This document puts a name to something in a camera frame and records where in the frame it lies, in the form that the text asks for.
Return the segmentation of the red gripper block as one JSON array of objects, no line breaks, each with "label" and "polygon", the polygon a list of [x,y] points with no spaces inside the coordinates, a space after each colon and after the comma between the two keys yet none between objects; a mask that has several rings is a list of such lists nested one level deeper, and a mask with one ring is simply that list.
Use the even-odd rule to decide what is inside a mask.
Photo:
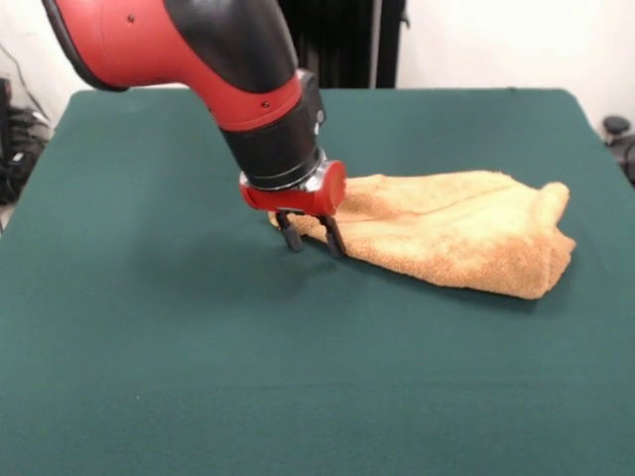
[{"label": "red gripper block", "polygon": [[333,217],[345,197],[346,167],[343,162],[322,161],[310,177],[291,188],[258,189],[244,173],[240,174],[239,184],[249,206],[268,212],[277,211],[277,224],[291,251],[300,252],[303,240],[287,211],[319,216],[331,255],[335,258],[344,256],[343,240]]}]

